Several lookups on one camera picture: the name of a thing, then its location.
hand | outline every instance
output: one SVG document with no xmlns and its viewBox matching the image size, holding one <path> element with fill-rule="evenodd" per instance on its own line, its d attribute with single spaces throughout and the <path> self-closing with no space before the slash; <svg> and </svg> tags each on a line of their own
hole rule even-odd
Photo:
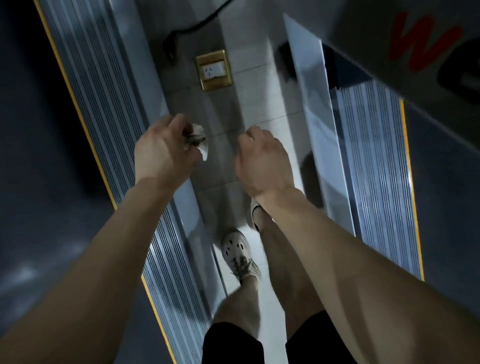
<svg viewBox="0 0 480 364">
<path fill-rule="evenodd" d="M 295 187 L 287 151 L 271 132 L 253 126 L 239 136 L 238 144 L 235 174 L 252 198 L 261 204 L 266 192 Z"/>
<path fill-rule="evenodd" d="M 198 148 L 184 148 L 184 136 L 191 132 L 192 124 L 182 114 L 165 116 L 150 126 L 135 146 L 135 184 L 153 180 L 173 194 L 202 159 Z"/>
</svg>

crumpled paper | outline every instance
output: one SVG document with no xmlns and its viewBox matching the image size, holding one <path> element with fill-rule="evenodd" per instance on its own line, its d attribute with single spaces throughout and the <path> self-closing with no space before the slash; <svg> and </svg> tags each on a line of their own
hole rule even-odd
<svg viewBox="0 0 480 364">
<path fill-rule="evenodd" d="M 192 124 L 193 133 L 185 137 L 185 149 L 188 149 L 190 145 L 197 147 L 202 153 L 204 161 L 208 157 L 208 141 L 205 136 L 204 129 L 201 125 Z"/>
</svg>

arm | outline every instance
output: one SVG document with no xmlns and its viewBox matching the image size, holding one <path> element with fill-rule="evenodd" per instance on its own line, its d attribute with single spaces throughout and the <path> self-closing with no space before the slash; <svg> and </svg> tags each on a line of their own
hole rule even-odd
<svg viewBox="0 0 480 364">
<path fill-rule="evenodd" d="M 359 363 L 480 362 L 475 317 L 343 230 L 294 188 L 288 155 L 258 127 L 239 138 L 236 173 L 297 252 Z"/>
<path fill-rule="evenodd" d="M 201 159 L 182 115 L 135 148 L 136 184 L 65 277 L 0 340 L 1 363 L 113 362 L 160 216 Z"/>
</svg>

forearm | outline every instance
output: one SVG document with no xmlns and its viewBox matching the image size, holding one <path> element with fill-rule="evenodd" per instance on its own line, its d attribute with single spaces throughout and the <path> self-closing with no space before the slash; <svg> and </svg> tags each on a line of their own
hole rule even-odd
<svg viewBox="0 0 480 364">
<path fill-rule="evenodd" d="M 359 362 L 478 358 L 477 321 L 336 225 L 298 190 L 262 207 L 290 240 L 340 336 Z"/>
<path fill-rule="evenodd" d="M 0 340 L 0 361 L 113 361 L 153 233 L 172 196 L 151 183 L 127 192 L 62 281 Z"/>
</svg>

yellow edge strip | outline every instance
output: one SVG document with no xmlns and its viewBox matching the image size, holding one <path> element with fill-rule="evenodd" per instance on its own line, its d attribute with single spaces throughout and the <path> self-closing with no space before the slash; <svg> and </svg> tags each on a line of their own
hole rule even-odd
<svg viewBox="0 0 480 364">
<path fill-rule="evenodd" d="M 98 158 L 98 154 L 95 150 L 95 146 L 93 145 L 92 138 L 90 136 L 90 133 L 87 129 L 87 126 L 85 124 L 84 117 L 82 115 L 82 112 L 80 111 L 80 107 L 78 106 L 77 99 L 75 97 L 75 94 L 73 93 L 72 85 L 70 84 L 70 81 L 68 79 L 67 73 L 65 71 L 65 67 L 63 67 L 63 62 L 60 58 L 57 46 L 55 45 L 55 41 L 53 40 L 52 33 L 50 32 L 50 28 L 48 27 L 47 20 L 45 18 L 45 15 L 43 14 L 43 10 L 41 8 L 39 0 L 33 0 L 35 3 L 35 7 L 38 11 L 38 15 L 40 16 L 40 19 L 42 21 L 43 27 L 45 29 L 45 32 L 47 34 L 48 40 L 50 41 L 50 45 L 52 46 L 53 53 L 55 54 L 55 58 L 57 59 L 57 63 L 60 67 L 61 73 L 63 75 L 63 79 L 65 80 L 65 83 L 68 88 L 68 92 L 70 93 L 70 97 L 72 98 L 73 104 L 75 105 L 75 109 L 77 110 L 78 117 L 80 119 L 80 122 L 82 123 L 82 127 L 84 129 L 85 135 L 87 137 L 88 143 L 90 145 L 90 148 L 92 149 L 93 156 L 95 158 L 96 164 L 98 166 L 98 169 L 100 170 L 100 174 L 102 175 L 103 182 L 105 184 L 105 187 L 107 188 L 108 195 L 110 196 L 110 200 L 112 201 L 113 208 L 116 210 L 117 209 L 117 203 L 115 202 L 115 199 L 113 198 L 113 193 L 110 188 L 110 185 L 108 184 L 107 177 L 105 175 L 105 172 L 103 170 L 102 164 L 100 163 L 100 159 Z M 163 338 L 165 339 L 165 344 L 167 345 L 168 352 L 170 353 L 170 356 L 172 358 L 173 364 L 177 364 L 177 361 L 175 360 L 175 357 L 173 355 L 172 347 L 170 346 L 170 342 L 168 341 L 167 334 L 165 333 L 165 329 L 163 328 L 162 322 L 160 321 L 160 316 L 158 315 L 158 312 L 155 308 L 155 304 L 152 299 L 152 295 L 150 294 L 150 291 L 148 289 L 147 283 L 145 281 L 144 276 L 142 275 L 142 282 L 145 287 L 145 291 L 148 296 L 148 300 L 150 301 L 150 304 L 152 305 L 153 312 L 155 314 L 156 320 L 158 322 L 158 325 L 160 326 L 160 331 L 162 332 Z"/>
<path fill-rule="evenodd" d="M 405 102 L 402 99 L 400 100 L 400 114 L 402 116 L 403 139 L 405 141 L 405 154 L 407 155 L 408 179 L 410 181 L 410 188 L 412 192 L 413 220 L 415 224 L 415 235 L 417 238 L 417 252 L 419 255 L 420 276 L 421 276 L 421 280 L 425 281 L 425 274 L 423 273 L 423 258 L 421 255 L 419 222 L 417 219 L 417 206 L 415 205 L 415 192 L 413 188 L 412 165 L 410 163 L 410 148 L 408 147 L 407 119 L 405 117 Z"/>
</svg>

